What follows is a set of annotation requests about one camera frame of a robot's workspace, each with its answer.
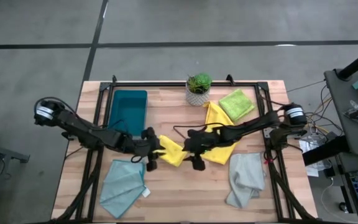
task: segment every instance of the succulent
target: succulent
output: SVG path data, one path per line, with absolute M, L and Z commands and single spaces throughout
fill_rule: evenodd
M 203 94 L 211 87 L 212 79 L 207 73 L 200 73 L 187 80 L 187 87 L 192 93 Z

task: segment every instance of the gray floor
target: gray floor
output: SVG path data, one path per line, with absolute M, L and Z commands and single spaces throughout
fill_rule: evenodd
M 0 44 L 90 43 L 100 6 L 101 0 L 0 1 Z M 356 39 L 358 0 L 110 0 L 100 42 Z M 35 126 L 32 107 L 49 95 L 75 106 L 88 54 L 88 49 L 0 50 L 0 145 L 31 154 L 28 164 L 9 168 L 0 223 L 49 219 L 67 142 L 59 129 Z M 183 80 L 198 72 L 222 79 L 230 73 L 238 80 L 285 80 L 290 90 L 320 81 L 325 70 L 356 57 L 358 45 L 99 49 L 90 80 L 110 80 L 113 74 L 120 80 Z M 323 86 L 288 95 L 314 111 Z M 333 105 L 325 115 L 339 123 Z M 319 217 L 340 222 L 320 202 L 330 181 L 310 182 Z M 330 188 L 324 204 L 343 219 L 357 220 L 338 211 L 336 203 L 343 201 L 338 192 Z

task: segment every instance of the towel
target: towel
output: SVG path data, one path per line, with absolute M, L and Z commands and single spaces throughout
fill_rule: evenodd
M 146 189 L 144 172 L 144 161 L 113 160 L 100 195 L 103 208 L 115 218 L 121 218 Z
M 258 197 L 265 188 L 264 172 L 260 153 L 235 154 L 230 158 L 229 180 L 231 192 L 226 203 L 244 208 L 249 199 Z
M 233 122 L 238 121 L 255 108 L 251 100 L 240 89 L 221 98 L 219 105 L 221 105 Z
M 208 107 L 208 112 L 206 113 L 206 119 L 205 119 L 206 124 L 222 123 L 225 125 L 234 125 L 233 122 L 231 122 L 230 118 L 227 116 L 227 114 L 218 105 L 212 102 L 207 102 L 203 106 Z M 219 124 L 208 125 L 206 131 L 211 132 L 212 128 L 218 126 L 220 125 Z M 224 165 L 226 161 L 229 159 L 231 152 L 234 150 L 236 145 L 237 142 L 228 147 L 215 147 L 212 150 L 202 154 L 201 157 L 206 160 L 217 162 Z
M 183 152 L 182 146 L 179 146 L 166 136 L 160 135 L 158 138 L 160 139 L 160 145 L 165 149 L 157 149 L 153 152 L 164 153 L 164 155 L 160 156 L 160 158 L 167 161 L 169 164 L 178 167 L 185 158 L 187 152 Z

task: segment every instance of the white plant pot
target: white plant pot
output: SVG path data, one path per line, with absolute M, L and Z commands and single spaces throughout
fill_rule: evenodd
M 186 101 L 193 106 L 201 106 L 209 99 L 209 90 L 203 94 L 192 93 L 186 82 Z

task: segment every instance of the yellow cloth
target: yellow cloth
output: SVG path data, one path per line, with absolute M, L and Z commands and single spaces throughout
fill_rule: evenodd
M 208 106 L 208 112 L 206 113 L 205 123 L 222 123 L 225 125 L 234 125 L 227 114 L 220 108 L 218 105 L 207 102 L 203 105 L 204 107 Z M 208 125 L 206 128 L 207 132 L 211 132 L 212 128 L 220 126 L 219 124 Z M 217 162 L 220 164 L 225 164 L 229 159 L 231 152 L 234 150 L 234 147 L 237 145 L 237 142 L 228 147 L 215 147 L 211 151 L 208 151 L 201 155 L 202 158 Z
M 160 139 L 160 145 L 163 146 L 165 149 L 157 149 L 153 152 L 165 153 L 164 155 L 160 156 L 160 158 L 167 161 L 169 164 L 178 167 L 184 160 L 187 152 L 183 152 L 182 146 L 179 146 L 177 143 L 175 143 L 166 136 L 160 135 L 158 138 Z

